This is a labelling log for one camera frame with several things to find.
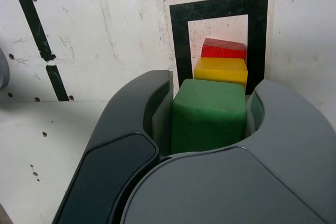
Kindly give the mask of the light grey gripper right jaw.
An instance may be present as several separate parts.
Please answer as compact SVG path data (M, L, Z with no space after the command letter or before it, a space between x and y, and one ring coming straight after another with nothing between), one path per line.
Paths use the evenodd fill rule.
M253 133L227 148L176 154L137 184L122 223L335 223L335 130L310 102L263 80Z

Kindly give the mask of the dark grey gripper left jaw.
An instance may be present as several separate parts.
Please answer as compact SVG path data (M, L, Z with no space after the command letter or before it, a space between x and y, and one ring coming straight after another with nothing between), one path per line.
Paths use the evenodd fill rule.
M54 223L119 223L137 183L160 163L152 121L173 98L169 70L152 70L122 87L102 112Z

